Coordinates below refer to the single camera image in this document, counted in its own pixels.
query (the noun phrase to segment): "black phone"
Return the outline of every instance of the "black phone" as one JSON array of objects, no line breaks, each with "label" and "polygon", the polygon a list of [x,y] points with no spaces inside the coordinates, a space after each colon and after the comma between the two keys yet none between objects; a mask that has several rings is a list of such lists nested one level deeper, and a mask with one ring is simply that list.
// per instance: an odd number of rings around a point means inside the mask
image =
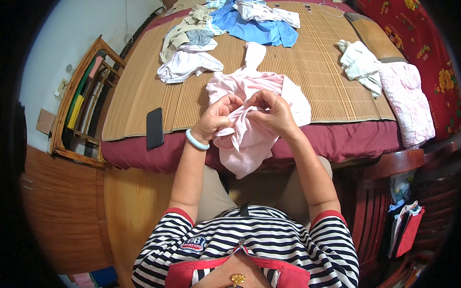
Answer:
[{"label": "black phone", "polygon": [[147,114],[147,151],[163,145],[162,108]]}]

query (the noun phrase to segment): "wall outlet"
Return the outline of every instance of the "wall outlet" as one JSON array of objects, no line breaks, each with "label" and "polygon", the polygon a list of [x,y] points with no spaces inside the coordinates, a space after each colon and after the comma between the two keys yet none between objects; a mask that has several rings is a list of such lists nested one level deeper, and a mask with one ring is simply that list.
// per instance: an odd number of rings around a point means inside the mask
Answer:
[{"label": "wall outlet", "polygon": [[53,91],[53,95],[56,99],[58,99],[59,101],[62,100],[62,93],[59,93],[58,91]]}]

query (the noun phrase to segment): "woman's right hand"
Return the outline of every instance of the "woman's right hand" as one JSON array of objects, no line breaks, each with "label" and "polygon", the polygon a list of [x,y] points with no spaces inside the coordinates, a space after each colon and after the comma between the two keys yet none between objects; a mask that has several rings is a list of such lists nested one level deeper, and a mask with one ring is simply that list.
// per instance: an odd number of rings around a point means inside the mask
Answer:
[{"label": "woman's right hand", "polygon": [[247,117],[272,130],[277,135],[287,139],[301,131],[291,115],[287,101],[271,91],[260,90],[254,93],[247,103],[264,109],[269,108],[267,113],[250,111]]}]

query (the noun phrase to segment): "red blanket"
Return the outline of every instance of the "red blanket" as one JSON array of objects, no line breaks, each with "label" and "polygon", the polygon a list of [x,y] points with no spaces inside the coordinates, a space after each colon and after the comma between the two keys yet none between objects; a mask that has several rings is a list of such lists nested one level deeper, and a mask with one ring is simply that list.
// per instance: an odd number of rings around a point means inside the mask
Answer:
[{"label": "red blanket", "polygon": [[361,12],[378,23],[421,74],[421,87],[429,101],[435,139],[461,130],[458,82],[437,28],[418,0],[358,0]]},{"label": "red blanket", "polygon": [[[365,121],[338,125],[307,125],[302,128],[317,155],[332,162],[348,158],[376,158],[383,153],[402,150],[400,131],[395,121]],[[165,134],[165,143],[147,151],[146,137],[131,137],[119,141],[101,142],[104,158],[121,169],[130,167],[156,173],[176,171],[186,141],[185,133]],[[294,163],[287,142],[279,138],[272,147],[273,156],[264,165]],[[205,164],[218,171],[226,171],[219,161],[219,150],[213,143],[207,151]]]}]

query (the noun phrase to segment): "plastic bag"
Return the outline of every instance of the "plastic bag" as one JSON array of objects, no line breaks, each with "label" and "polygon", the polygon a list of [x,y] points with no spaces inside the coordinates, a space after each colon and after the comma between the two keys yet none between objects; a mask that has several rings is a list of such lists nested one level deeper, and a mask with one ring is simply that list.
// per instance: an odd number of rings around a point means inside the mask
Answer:
[{"label": "plastic bag", "polygon": [[402,199],[405,201],[410,199],[410,184],[413,181],[415,171],[416,169],[390,177],[390,193],[394,203]]}]

